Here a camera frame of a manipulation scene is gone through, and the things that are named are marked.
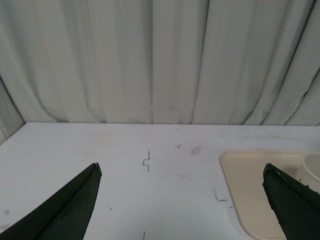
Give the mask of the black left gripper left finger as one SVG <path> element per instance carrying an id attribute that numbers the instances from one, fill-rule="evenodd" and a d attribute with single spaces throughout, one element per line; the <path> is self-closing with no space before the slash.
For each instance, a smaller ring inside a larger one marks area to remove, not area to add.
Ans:
<path id="1" fill-rule="evenodd" d="M 102 177 L 92 163 L 40 206 L 0 234 L 2 240 L 82 240 Z"/>

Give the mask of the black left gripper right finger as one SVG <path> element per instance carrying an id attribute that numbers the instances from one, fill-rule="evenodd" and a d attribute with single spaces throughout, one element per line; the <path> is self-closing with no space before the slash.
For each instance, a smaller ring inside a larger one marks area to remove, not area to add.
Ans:
<path id="1" fill-rule="evenodd" d="M 264 192 L 288 240 L 320 238 L 320 194 L 268 163 L 263 170 Z"/>

